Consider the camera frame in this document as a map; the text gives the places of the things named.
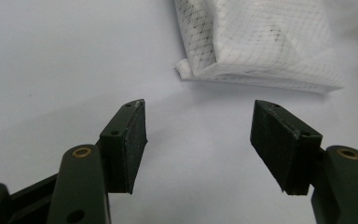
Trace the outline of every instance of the white cloth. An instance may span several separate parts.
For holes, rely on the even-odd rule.
[[[323,0],[175,0],[182,79],[326,93],[342,88]]]

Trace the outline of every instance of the cloth fold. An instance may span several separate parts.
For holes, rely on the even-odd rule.
[[[327,93],[342,88],[322,0],[175,0],[182,79]]]

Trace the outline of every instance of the folded cloth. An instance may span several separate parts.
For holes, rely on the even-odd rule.
[[[182,79],[342,88],[323,0],[175,0]]]

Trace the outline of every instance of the white wipe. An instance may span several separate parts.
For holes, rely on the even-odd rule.
[[[182,79],[326,93],[342,88],[322,0],[175,0]]]

